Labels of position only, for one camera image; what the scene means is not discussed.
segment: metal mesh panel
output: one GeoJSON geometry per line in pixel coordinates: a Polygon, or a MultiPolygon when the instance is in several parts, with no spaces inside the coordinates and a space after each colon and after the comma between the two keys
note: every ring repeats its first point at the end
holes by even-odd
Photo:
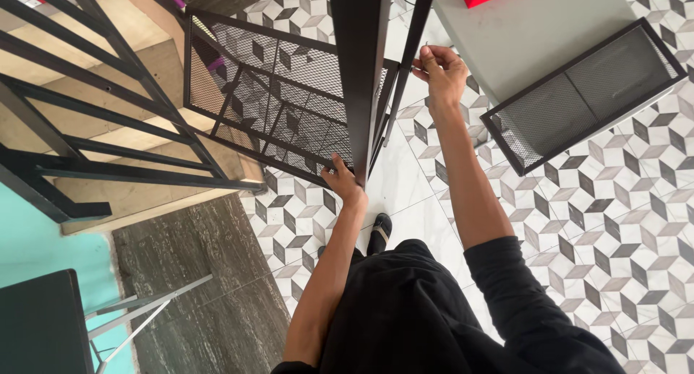
{"type": "Polygon", "coordinates": [[[192,16],[195,26],[221,47],[189,32],[188,101],[215,115],[224,107],[223,117],[241,126],[222,122],[214,136],[262,153],[272,159],[267,164],[284,162],[309,176],[320,174],[320,161],[330,160],[332,152],[353,166],[335,54],[310,47],[308,40],[272,37],[272,30],[263,34],[192,16]]]}
{"type": "Polygon", "coordinates": [[[678,77],[640,25],[492,109],[483,120],[516,171],[525,175],[665,91],[678,77]]]}

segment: hand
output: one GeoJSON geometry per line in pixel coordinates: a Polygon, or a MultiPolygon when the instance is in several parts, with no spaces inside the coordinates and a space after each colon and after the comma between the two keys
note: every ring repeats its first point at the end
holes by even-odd
{"type": "Polygon", "coordinates": [[[357,206],[366,209],[366,206],[369,204],[369,198],[364,189],[357,184],[354,174],[347,169],[342,161],[342,157],[337,155],[337,153],[333,153],[331,157],[337,169],[335,173],[330,173],[330,168],[326,166],[321,171],[321,177],[342,198],[345,207],[357,206]]]}
{"type": "Polygon", "coordinates": [[[444,107],[455,107],[457,111],[468,77],[463,60],[450,48],[431,45],[422,46],[419,59],[412,64],[417,68],[412,74],[429,84],[429,107],[434,113],[444,107]]]}

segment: person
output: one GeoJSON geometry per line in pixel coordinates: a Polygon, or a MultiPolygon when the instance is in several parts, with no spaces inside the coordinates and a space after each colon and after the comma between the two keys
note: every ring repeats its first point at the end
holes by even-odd
{"type": "Polygon", "coordinates": [[[321,175],[344,203],[287,331],[281,373],[624,373],[607,347],[575,327],[525,266],[518,238],[475,157],[459,101],[468,75],[449,48],[423,46],[412,73],[429,112],[472,278],[500,345],[482,330],[453,276],[420,240],[384,250],[378,216],[367,257],[355,248],[367,195],[342,159],[321,175]]]}

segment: turquoise wall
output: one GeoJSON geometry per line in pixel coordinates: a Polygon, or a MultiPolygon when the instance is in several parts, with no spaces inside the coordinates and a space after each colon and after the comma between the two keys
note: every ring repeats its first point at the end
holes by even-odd
{"type": "MultiPolygon", "coordinates": [[[[41,211],[0,183],[0,287],[74,268],[85,313],[119,299],[111,269],[108,241],[103,235],[61,237],[60,228],[41,211]]],[[[93,329],[120,313],[92,318],[93,329]]],[[[97,348],[115,348],[128,336],[124,325],[94,339],[97,348]]],[[[106,358],[110,352],[101,353],[106,358]]],[[[98,361],[92,352],[94,369],[98,361]]],[[[134,373],[130,346],[121,350],[106,368],[106,374],[134,373]]]]}

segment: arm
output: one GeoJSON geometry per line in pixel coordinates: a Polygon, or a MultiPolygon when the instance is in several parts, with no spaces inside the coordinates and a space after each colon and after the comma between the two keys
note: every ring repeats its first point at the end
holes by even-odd
{"type": "Polygon", "coordinates": [[[333,162],[337,171],[331,174],[324,168],[321,176],[342,198],[343,207],[321,261],[313,270],[291,318],[282,356],[283,361],[302,361],[313,367],[317,367],[321,359],[327,329],[342,297],[352,252],[369,202],[354,175],[336,153],[333,153],[333,162]]]}
{"type": "Polygon", "coordinates": [[[572,326],[525,266],[514,230],[477,162],[458,108],[468,73],[465,64],[440,46],[422,47],[420,58],[414,61],[419,69],[412,73],[429,83],[429,113],[444,152],[465,258],[506,348],[550,372],[623,373],[598,338],[572,326]]]}
{"type": "Polygon", "coordinates": [[[450,183],[453,216],[463,248],[513,236],[480,163],[460,113],[468,68],[449,48],[423,46],[412,73],[429,83],[429,113],[434,119],[450,183]]]}

